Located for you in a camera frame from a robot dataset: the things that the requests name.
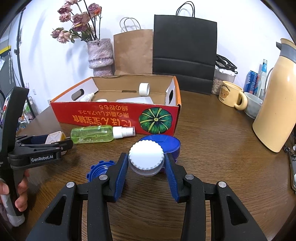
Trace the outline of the green spray bottle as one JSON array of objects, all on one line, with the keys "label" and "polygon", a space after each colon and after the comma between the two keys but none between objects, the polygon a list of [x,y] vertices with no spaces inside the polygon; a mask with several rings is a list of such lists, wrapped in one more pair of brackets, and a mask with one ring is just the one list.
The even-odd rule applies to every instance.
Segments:
[{"label": "green spray bottle", "polygon": [[73,128],[70,138],[74,144],[111,142],[114,139],[135,136],[135,127],[125,126],[86,126]]}]

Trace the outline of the brown paper bag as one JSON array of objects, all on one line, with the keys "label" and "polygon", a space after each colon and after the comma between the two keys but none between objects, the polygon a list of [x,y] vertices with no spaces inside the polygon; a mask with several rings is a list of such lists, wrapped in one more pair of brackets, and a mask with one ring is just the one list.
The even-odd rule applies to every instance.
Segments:
[{"label": "brown paper bag", "polygon": [[119,22],[121,33],[113,36],[115,74],[152,74],[153,30],[142,29],[135,18]]}]

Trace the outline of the red cardboard box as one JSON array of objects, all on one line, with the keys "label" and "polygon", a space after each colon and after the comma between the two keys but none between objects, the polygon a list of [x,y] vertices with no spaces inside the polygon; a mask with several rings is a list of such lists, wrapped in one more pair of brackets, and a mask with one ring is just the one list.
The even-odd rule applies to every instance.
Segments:
[{"label": "red cardboard box", "polygon": [[[140,97],[140,83],[149,83],[154,104],[119,103],[118,99]],[[94,92],[90,102],[77,101]],[[108,102],[95,102],[107,99]],[[172,136],[181,110],[177,78],[166,75],[116,75],[80,81],[50,102],[57,120],[79,126],[134,126],[136,133]]]}]

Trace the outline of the grey ceramic bowl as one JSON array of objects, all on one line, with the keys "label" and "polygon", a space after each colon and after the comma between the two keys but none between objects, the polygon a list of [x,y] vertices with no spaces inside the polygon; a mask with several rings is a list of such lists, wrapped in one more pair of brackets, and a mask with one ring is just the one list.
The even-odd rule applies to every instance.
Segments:
[{"label": "grey ceramic bowl", "polygon": [[255,119],[261,109],[263,100],[248,92],[245,92],[244,94],[247,97],[247,107],[244,112],[250,118]]}]

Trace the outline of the blue round jar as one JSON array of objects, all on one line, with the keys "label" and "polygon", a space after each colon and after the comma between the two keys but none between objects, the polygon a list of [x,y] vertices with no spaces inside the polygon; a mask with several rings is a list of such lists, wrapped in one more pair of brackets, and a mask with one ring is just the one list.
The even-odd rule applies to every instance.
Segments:
[{"label": "blue round jar", "polygon": [[171,153],[173,158],[175,159],[175,162],[177,162],[178,156],[180,154],[180,148],[181,148],[181,142],[179,141],[178,138],[175,138],[169,135],[157,134],[157,135],[145,136],[140,139],[140,141],[143,141],[143,140],[150,140],[158,143],[163,149],[163,152],[165,154]]}]

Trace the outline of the white tape roll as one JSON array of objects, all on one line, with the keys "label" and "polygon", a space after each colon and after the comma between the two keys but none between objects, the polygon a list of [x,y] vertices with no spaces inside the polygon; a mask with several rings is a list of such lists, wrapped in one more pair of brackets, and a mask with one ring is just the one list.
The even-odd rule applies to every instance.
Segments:
[{"label": "white tape roll", "polygon": [[140,96],[149,96],[150,85],[149,83],[140,83],[138,93]]}]

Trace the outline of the pink textured vase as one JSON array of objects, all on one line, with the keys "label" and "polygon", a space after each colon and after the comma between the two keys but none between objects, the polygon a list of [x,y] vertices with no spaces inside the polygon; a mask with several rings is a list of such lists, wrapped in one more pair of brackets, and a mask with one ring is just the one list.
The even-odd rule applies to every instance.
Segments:
[{"label": "pink textured vase", "polygon": [[93,70],[93,76],[113,75],[114,64],[111,39],[93,40],[87,43],[89,68]]}]

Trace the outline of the dried rose bouquet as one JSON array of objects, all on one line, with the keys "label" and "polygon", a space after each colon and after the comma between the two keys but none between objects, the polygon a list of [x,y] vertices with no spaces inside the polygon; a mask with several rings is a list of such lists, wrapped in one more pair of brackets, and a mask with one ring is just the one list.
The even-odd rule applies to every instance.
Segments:
[{"label": "dried rose bouquet", "polygon": [[62,23],[71,22],[71,28],[66,30],[62,27],[51,32],[51,37],[60,43],[71,42],[79,39],[86,43],[100,40],[100,26],[102,19],[102,6],[97,3],[90,5],[86,1],[65,1],[58,9],[59,21]]}]

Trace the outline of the black paper bag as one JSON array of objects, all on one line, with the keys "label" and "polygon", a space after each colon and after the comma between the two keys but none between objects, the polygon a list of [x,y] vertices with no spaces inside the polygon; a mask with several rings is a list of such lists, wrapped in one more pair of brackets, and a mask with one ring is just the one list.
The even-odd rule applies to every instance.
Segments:
[{"label": "black paper bag", "polygon": [[216,63],[217,23],[191,16],[154,16],[152,72],[177,77],[181,90],[210,94]]}]

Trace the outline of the white ribbed cap jar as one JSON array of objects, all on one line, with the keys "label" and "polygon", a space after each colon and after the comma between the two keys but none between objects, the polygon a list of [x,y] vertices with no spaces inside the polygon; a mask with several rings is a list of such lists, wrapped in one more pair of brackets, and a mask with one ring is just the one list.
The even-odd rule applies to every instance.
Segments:
[{"label": "white ribbed cap jar", "polygon": [[154,176],[164,165],[164,152],[158,143],[141,140],[130,148],[128,160],[135,173],[145,177]]}]

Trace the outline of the glass food jar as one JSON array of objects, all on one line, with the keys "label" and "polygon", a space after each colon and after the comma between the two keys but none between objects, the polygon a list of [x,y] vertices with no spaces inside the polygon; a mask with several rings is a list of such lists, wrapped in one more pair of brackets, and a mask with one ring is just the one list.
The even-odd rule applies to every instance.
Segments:
[{"label": "glass food jar", "polygon": [[231,70],[215,69],[211,93],[214,95],[219,95],[223,81],[228,81],[233,83],[235,80],[235,77],[236,77],[236,74]]}]

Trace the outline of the cream thermos jug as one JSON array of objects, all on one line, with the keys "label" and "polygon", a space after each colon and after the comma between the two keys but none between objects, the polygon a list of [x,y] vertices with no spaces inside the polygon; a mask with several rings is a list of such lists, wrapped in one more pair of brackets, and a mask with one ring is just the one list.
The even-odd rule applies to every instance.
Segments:
[{"label": "cream thermos jug", "polygon": [[278,153],[295,126],[295,44],[282,38],[276,46],[280,56],[252,129],[260,142]]}]

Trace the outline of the yellow bear mug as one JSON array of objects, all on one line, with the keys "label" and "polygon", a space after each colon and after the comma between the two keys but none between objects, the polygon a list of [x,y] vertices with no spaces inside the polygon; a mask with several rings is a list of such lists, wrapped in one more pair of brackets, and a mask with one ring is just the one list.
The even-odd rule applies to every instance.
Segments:
[{"label": "yellow bear mug", "polygon": [[245,110],[248,105],[247,96],[244,94],[243,89],[229,81],[222,81],[218,99],[223,104],[237,110]]}]

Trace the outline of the cream cube box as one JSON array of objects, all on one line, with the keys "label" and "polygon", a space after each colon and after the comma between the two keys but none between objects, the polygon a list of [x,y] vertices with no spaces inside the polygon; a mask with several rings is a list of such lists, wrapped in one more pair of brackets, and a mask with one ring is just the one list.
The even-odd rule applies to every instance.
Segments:
[{"label": "cream cube box", "polygon": [[47,136],[45,140],[45,144],[51,144],[59,141],[64,141],[66,139],[65,134],[62,131],[57,131],[54,133],[51,133]]}]

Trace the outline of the white spray bottle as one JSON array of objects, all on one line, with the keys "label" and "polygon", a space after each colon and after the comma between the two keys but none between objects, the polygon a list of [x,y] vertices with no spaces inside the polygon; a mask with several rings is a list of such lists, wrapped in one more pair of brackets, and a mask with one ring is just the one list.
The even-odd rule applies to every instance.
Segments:
[{"label": "white spray bottle", "polygon": [[90,102],[90,101],[92,101],[93,97],[94,97],[94,92],[92,92],[90,94],[86,94],[86,95],[80,97],[77,101],[79,101],[79,102]]}]

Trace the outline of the blue gear lid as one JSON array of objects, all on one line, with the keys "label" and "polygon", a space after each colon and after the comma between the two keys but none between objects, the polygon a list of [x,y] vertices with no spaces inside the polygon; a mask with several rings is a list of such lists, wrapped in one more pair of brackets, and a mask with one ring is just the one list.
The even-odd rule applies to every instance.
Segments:
[{"label": "blue gear lid", "polygon": [[90,167],[90,171],[86,174],[86,179],[91,182],[100,175],[106,174],[109,167],[115,165],[114,161],[99,161],[97,164]]}]

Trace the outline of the white round jar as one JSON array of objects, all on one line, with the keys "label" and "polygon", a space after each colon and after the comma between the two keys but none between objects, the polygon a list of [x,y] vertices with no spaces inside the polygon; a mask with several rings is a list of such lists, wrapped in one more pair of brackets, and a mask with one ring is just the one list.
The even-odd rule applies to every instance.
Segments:
[{"label": "white round jar", "polygon": [[95,102],[108,102],[108,100],[107,99],[98,99]]}]

